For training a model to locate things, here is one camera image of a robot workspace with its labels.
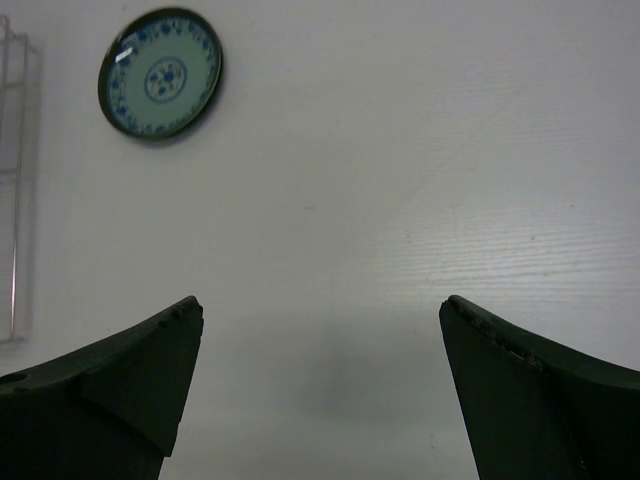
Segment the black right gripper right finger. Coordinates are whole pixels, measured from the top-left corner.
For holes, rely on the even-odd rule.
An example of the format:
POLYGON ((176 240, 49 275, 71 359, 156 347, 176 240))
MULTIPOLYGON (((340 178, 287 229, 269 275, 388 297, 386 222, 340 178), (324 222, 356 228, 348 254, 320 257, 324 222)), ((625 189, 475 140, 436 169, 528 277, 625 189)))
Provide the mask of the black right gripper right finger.
POLYGON ((480 478, 638 478, 638 372, 457 295, 439 319, 480 478))

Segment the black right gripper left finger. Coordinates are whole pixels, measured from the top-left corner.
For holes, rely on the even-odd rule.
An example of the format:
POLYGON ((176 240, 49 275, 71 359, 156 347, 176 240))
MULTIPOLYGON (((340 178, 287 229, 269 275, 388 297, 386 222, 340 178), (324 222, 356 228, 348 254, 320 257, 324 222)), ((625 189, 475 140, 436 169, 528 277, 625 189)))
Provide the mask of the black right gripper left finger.
POLYGON ((203 327, 203 308, 188 296, 2 376, 2 478, 158 478, 176 443, 203 327))

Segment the teal blue patterned plate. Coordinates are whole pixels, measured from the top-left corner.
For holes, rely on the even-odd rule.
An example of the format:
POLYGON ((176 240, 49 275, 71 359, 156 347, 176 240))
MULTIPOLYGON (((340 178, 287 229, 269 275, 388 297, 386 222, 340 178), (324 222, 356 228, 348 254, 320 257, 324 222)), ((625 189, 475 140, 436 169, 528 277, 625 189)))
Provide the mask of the teal blue patterned plate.
POLYGON ((223 72, 222 43, 203 16, 177 6, 155 9, 127 25, 106 52, 99 106, 121 134, 163 142, 207 113, 223 72))

